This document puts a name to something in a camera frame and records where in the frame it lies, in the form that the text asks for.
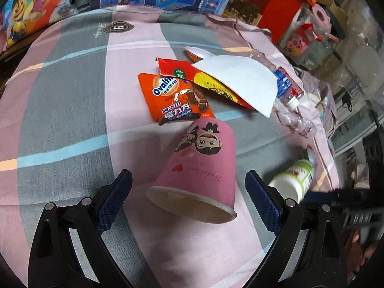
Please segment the orange snack wrapper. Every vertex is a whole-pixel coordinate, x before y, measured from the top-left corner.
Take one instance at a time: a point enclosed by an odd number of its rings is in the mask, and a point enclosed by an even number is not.
[[[141,73],[141,90],[156,122],[196,120],[214,114],[201,89],[192,82],[175,77]]]
[[[159,62],[160,75],[162,77],[177,77],[192,81],[193,83],[214,91],[245,108],[254,110],[251,105],[245,102],[234,91],[222,84],[219,80],[192,66],[191,62],[162,58],[157,58],[157,61]]]

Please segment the paper cup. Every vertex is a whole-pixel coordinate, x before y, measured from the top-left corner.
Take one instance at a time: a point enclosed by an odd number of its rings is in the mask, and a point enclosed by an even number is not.
[[[216,118],[200,118],[188,128],[147,197],[196,221],[232,221],[237,216],[235,155],[231,127]]]

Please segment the white paper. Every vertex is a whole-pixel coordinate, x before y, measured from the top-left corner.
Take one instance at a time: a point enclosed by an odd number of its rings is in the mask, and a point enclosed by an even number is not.
[[[258,61],[242,56],[218,55],[193,66],[213,76],[269,118],[277,95],[277,77]]]

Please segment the blue gripper pad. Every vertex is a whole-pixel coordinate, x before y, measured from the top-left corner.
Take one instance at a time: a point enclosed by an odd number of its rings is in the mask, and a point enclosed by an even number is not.
[[[262,184],[261,178],[254,170],[246,174],[245,189],[249,197],[251,197],[265,227],[277,237],[282,230],[281,213],[263,185],[265,184]]]
[[[96,230],[101,235],[109,230],[132,188],[132,173],[126,171],[117,181],[97,212]]]

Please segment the bottle cap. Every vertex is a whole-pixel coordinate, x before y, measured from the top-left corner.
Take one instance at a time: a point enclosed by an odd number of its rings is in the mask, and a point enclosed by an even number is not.
[[[295,110],[299,105],[300,102],[295,96],[286,104],[286,106],[292,110]]]

